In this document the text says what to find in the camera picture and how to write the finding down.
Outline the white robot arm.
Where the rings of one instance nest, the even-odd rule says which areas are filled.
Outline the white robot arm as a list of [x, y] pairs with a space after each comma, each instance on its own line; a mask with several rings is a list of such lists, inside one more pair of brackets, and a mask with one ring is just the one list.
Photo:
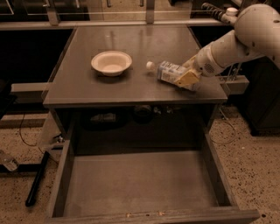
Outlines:
[[201, 76], [213, 77], [236, 63], [268, 57], [280, 68], [280, 14], [271, 6], [252, 4], [237, 17], [224, 13], [220, 21], [234, 29], [202, 47], [183, 66], [186, 72], [175, 80], [181, 88], [200, 81]]

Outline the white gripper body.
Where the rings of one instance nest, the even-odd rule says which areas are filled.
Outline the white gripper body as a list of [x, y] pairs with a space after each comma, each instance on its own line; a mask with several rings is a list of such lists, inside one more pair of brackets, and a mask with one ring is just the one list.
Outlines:
[[214, 59], [211, 45], [206, 45], [198, 51], [195, 55], [194, 66], [206, 77], [213, 77], [225, 70]]

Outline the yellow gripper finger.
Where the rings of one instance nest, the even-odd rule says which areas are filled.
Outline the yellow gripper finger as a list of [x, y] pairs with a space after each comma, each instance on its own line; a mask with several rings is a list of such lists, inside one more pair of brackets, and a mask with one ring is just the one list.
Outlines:
[[178, 87], [185, 87], [188, 85], [195, 84], [200, 81], [201, 72], [190, 69], [183, 75], [179, 76], [175, 81], [175, 85]]
[[194, 55], [193, 57], [191, 57], [188, 61], [184, 62], [182, 64], [183, 67], [192, 67], [193, 66], [193, 62], [196, 59], [196, 55]]

